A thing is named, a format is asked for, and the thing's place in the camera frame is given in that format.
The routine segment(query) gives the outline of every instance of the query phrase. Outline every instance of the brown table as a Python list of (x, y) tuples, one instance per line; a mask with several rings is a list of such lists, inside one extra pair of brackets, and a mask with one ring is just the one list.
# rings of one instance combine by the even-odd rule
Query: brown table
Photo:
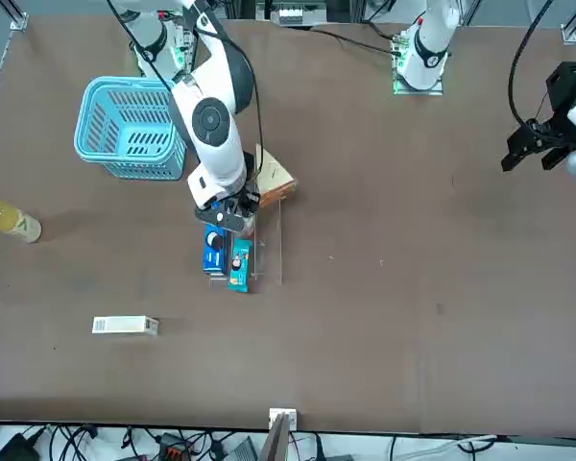
[[(0, 199), (45, 231), (0, 234), (0, 418), (264, 427), (292, 406), (308, 429), (576, 435), (576, 178), (499, 168), (524, 31), (458, 31), (436, 98), (393, 97), (387, 56), (332, 37), (227, 28), (265, 146), (300, 180), (284, 283), (247, 296), (209, 289), (185, 181), (118, 181), (73, 150), (87, 83), (132, 73), (113, 19), (33, 17), (13, 37)], [(534, 34), (523, 116), (571, 55)], [(253, 150), (253, 104), (237, 122)], [(94, 337), (95, 314), (156, 316), (161, 335)]]

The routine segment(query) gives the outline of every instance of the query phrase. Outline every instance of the white box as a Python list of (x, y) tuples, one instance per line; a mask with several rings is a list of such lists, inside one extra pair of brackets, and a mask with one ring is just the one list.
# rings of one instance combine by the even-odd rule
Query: white box
[(157, 335), (158, 320), (146, 315), (113, 315), (94, 317), (92, 333), (138, 333)]

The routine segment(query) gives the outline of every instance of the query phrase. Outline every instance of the juice bottle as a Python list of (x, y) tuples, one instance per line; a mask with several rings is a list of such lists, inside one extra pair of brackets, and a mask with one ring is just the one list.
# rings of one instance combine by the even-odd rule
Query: juice bottle
[(33, 243), (40, 237), (40, 223), (32, 216), (4, 202), (0, 202), (0, 231)]

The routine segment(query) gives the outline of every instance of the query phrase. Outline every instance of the teal box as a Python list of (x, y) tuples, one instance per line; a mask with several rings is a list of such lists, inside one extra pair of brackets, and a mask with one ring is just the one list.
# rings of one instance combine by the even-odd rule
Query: teal box
[(232, 259), (230, 260), (230, 277), (228, 289), (248, 292), (248, 260), (250, 259), (250, 240), (235, 238), (232, 243)]

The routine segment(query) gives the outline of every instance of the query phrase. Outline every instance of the blue plastic basket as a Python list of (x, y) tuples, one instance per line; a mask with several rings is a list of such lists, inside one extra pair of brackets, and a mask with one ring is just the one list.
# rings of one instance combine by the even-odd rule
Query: blue plastic basket
[(185, 146), (169, 117), (168, 102), (166, 88), (156, 80), (93, 80), (79, 111), (75, 150), (118, 178), (178, 180)]

